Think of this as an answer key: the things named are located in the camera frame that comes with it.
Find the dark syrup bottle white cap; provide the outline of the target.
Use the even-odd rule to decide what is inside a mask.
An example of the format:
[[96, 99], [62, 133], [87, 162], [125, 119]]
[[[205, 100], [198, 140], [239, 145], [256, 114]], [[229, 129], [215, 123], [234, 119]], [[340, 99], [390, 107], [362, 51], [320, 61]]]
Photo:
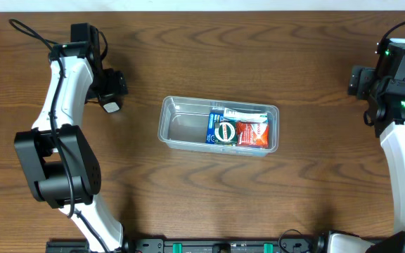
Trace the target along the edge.
[[105, 100], [101, 99], [99, 100], [99, 105], [106, 113], [114, 113], [122, 108], [122, 99], [119, 97], [112, 97]]

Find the blue KoolFever box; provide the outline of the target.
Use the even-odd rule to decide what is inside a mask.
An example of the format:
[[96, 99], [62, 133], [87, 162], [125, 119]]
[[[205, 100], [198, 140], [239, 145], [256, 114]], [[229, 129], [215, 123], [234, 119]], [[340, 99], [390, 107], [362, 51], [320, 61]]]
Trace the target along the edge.
[[211, 110], [207, 121], [207, 133], [205, 142], [207, 144], [214, 144], [215, 140], [215, 124], [221, 122], [224, 119], [223, 110]]

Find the green Zam-Buk box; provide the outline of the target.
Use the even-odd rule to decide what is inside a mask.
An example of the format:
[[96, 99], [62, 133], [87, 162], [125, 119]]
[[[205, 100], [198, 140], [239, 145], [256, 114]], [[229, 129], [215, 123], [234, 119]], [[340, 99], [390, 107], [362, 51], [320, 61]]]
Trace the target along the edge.
[[214, 143], [236, 146], [238, 142], [235, 122], [217, 122], [214, 125]]

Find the red Panadol ActiFast box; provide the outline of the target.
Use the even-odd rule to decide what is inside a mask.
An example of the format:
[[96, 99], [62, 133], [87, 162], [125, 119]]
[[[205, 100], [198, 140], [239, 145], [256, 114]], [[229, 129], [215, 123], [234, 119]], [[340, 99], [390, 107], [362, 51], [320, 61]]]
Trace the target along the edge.
[[267, 123], [236, 123], [237, 145], [268, 148], [269, 125]]

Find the white green medicine box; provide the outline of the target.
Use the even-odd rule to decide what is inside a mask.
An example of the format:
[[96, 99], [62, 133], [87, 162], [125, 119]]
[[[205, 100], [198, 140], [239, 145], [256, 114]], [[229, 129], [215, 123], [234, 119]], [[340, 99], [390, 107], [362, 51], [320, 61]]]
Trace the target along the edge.
[[235, 122], [249, 122], [249, 123], [267, 123], [268, 115], [266, 112], [239, 112], [231, 108], [224, 108], [224, 119]]

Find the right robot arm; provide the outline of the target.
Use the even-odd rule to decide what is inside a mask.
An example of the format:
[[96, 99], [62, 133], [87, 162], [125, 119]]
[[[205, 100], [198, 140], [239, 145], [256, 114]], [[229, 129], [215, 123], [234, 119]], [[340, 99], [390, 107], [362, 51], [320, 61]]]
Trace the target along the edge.
[[373, 127], [390, 172], [394, 235], [365, 240], [342, 231], [318, 238], [314, 252], [405, 252], [405, 39], [378, 43], [376, 67], [355, 65], [347, 93], [368, 103], [364, 122]]

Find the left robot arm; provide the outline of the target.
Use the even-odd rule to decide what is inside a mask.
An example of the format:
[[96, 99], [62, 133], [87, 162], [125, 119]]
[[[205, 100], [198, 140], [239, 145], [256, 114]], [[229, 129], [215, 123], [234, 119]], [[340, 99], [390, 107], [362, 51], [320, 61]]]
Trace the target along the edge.
[[81, 129], [88, 102], [113, 113], [128, 93], [122, 72], [103, 67], [108, 53], [100, 47], [107, 42], [104, 33], [77, 23], [70, 27], [70, 42], [59, 44], [19, 20], [8, 22], [46, 45], [51, 68], [43, 108], [29, 131], [15, 135], [15, 151], [33, 198], [65, 214], [84, 235], [82, 240], [51, 240], [46, 251], [134, 252], [100, 194], [101, 167]]

